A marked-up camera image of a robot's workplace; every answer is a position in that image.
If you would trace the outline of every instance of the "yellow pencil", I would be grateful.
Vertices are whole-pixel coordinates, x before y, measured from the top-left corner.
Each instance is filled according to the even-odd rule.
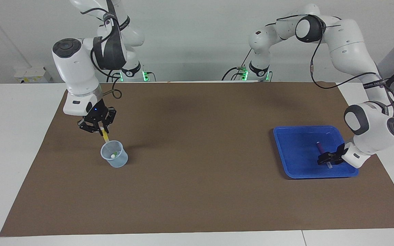
[[[102,126],[100,126],[100,130],[101,130],[101,132],[103,133],[103,139],[104,139],[104,141],[105,141],[106,143],[108,143],[108,142],[109,142],[109,136],[107,135],[106,130],[104,130],[104,127],[102,127]]]

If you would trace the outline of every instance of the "white table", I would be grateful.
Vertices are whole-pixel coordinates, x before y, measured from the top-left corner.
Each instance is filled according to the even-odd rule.
[[[65,89],[64,84],[0,84],[0,231]],[[349,104],[367,99],[359,83],[340,90]],[[378,156],[394,182],[394,146]],[[0,238],[0,245],[389,246],[394,229],[38,236]]]

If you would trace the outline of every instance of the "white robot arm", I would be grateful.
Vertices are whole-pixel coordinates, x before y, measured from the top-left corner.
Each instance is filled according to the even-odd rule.
[[[78,122],[81,129],[102,134],[100,123],[108,132],[107,126],[113,122],[116,110],[105,106],[94,66],[98,70],[120,70],[127,63],[127,51],[112,1],[83,3],[86,7],[83,13],[94,14],[103,20],[104,36],[62,39],[53,46],[53,59],[68,89],[64,113],[83,116]]]
[[[104,9],[104,0],[70,0],[72,5],[80,10],[82,14],[89,14],[103,20],[103,11],[95,9]],[[119,30],[122,34],[122,42],[127,50],[127,63],[120,69],[125,81],[143,81],[144,73],[141,62],[139,61],[136,51],[133,47],[144,44],[145,36],[142,30],[134,26],[130,17],[127,15],[121,0],[111,0],[115,14],[119,22]],[[106,36],[108,30],[105,25],[100,25],[97,29],[98,36]]]
[[[326,43],[334,67],[360,79],[369,98],[365,103],[349,106],[344,112],[344,120],[354,137],[339,146],[335,153],[319,156],[318,162],[338,164],[346,161],[360,168],[371,155],[394,145],[394,95],[367,52],[357,23],[351,19],[320,15],[316,5],[305,5],[249,37],[250,47],[254,50],[250,71],[263,79],[270,63],[269,48],[291,36],[302,42]]]

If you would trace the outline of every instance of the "blue tray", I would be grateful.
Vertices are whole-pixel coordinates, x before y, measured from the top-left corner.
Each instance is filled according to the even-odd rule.
[[[328,168],[318,165],[316,143],[324,151],[335,152],[344,143],[333,126],[278,126],[273,130],[285,173],[293,179],[347,178],[358,175],[358,169],[344,162]]]

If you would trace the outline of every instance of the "brown table surface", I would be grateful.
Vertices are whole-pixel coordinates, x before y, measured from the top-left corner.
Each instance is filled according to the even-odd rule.
[[[62,103],[0,236],[394,228],[394,184],[377,156],[357,177],[293,180],[276,126],[333,125],[349,138],[338,89],[310,83],[117,84],[110,138]]]

